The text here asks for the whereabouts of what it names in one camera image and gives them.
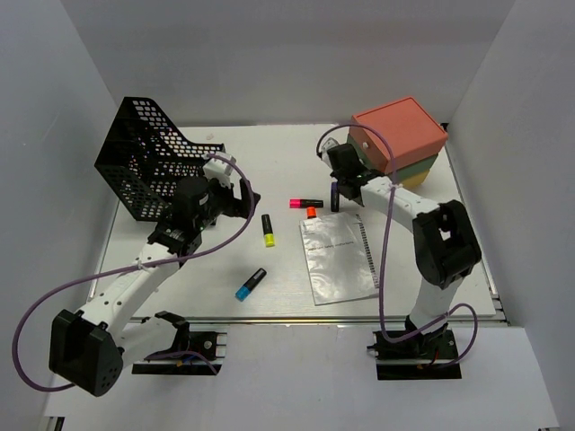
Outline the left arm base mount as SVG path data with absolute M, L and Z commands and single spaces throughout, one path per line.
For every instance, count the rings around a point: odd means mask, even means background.
M 158 312 L 161 323 L 174 330 L 172 344 L 132 365 L 135 375 L 216 376 L 226 356 L 227 332 L 194 330 L 180 315 Z

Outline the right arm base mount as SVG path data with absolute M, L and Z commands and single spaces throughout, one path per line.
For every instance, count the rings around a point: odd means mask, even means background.
M 460 380 L 459 364 L 452 364 L 459 357 L 452 330 L 437 336 L 421 335 L 401 343 L 384 339 L 381 331 L 373 332 L 374 340 L 367 352 L 376 361 L 378 381 L 439 381 Z

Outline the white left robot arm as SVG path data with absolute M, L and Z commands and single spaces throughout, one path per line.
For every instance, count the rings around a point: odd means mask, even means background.
M 202 231 L 219 216 L 249 219 L 261 196 L 240 180 L 241 196 L 217 179 L 181 180 L 135 263 L 77 312 L 64 310 L 52 322 L 49 369 L 100 397 L 121 371 L 148 357 L 179 358 L 190 353 L 190 325 L 160 311 L 129 325 L 140 306 L 201 245 Z

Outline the black mesh file holder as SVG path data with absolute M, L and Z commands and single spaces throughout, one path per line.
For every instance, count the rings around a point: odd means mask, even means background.
M 201 175 L 204 156 L 225 149 L 188 140 L 154 100 L 125 97 L 94 167 L 135 220 L 156 222 L 178 182 Z

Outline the yellow black highlighter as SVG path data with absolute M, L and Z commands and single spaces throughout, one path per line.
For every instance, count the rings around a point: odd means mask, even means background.
M 273 228 L 271 224 L 271 219 L 269 214 L 263 214 L 261 216 L 261 224 L 263 231 L 264 243 L 267 248 L 275 246 L 275 237 L 273 233 Z

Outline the coral top drawer box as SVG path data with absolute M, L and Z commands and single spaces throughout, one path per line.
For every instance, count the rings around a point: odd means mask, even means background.
M 375 169 L 390 173 L 436 155 L 448 134 L 412 97 L 351 117 L 347 141 Z

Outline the purple black highlighter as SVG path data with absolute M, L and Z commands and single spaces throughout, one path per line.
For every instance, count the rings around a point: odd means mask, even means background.
M 330 209 L 333 213 L 340 211 L 340 194 L 338 191 L 338 183 L 334 181 L 330 188 Z

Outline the yellow bottom drawer box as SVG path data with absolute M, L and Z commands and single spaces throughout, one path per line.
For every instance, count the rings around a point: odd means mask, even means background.
M 429 170 L 419 172 L 402 180 L 402 186 L 406 189 L 416 189 L 427 179 L 428 175 Z

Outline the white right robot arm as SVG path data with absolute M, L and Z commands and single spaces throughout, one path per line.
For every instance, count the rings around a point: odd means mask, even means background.
M 452 305 L 458 287 L 482 259 L 482 252 L 465 206 L 458 200 L 438 203 L 424 198 L 398 181 L 396 171 L 384 174 L 361 162 L 351 144 L 330 138 L 320 150 L 332 169 L 338 192 L 364 208 L 386 215 L 379 275 L 381 333 L 391 344 L 405 342 L 407 350 L 424 358 L 438 347 L 437 333 L 461 306 Z M 385 330 L 385 262 L 391 222 L 412 234 L 414 255 L 421 283 L 405 333 L 390 337 Z

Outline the pink black highlighter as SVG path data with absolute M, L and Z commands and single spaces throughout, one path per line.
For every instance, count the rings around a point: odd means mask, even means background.
M 322 208 L 324 207 L 324 202 L 321 199 L 291 198 L 289 200 L 289 207 L 292 209 L 309 207 Z

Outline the white safety instruction booklet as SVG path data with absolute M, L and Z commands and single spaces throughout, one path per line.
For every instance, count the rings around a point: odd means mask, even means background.
M 359 215 L 306 219 L 299 229 L 316 306 L 377 296 L 378 275 Z

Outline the blue black highlighter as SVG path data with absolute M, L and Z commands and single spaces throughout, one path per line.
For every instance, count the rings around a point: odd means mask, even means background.
M 242 286 L 236 291 L 235 298 L 243 302 L 252 292 L 252 290 L 266 277 L 267 271 L 259 268 Z

